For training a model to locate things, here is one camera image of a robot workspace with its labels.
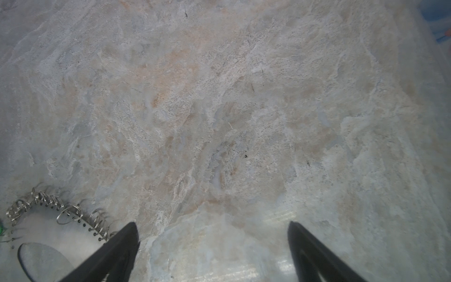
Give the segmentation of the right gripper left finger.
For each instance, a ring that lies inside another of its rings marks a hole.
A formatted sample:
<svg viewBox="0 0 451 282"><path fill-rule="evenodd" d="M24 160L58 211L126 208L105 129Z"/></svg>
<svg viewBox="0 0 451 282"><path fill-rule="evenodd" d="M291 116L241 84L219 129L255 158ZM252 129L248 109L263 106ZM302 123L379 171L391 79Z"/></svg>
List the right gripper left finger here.
<svg viewBox="0 0 451 282"><path fill-rule="evenodd" d="M137 225L130 222L62 281L127 282L139 246Z"/></svg>

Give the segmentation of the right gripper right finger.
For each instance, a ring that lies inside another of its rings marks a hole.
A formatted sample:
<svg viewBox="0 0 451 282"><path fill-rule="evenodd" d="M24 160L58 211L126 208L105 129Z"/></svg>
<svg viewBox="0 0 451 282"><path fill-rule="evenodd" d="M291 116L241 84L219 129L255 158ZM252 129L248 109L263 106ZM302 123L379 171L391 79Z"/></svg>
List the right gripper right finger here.
<svg viewBox="0 0 451 282"><path fill-rule="evenodd" d="M291 221L288 244L300 282L365 282L303 225Z"/></svg>

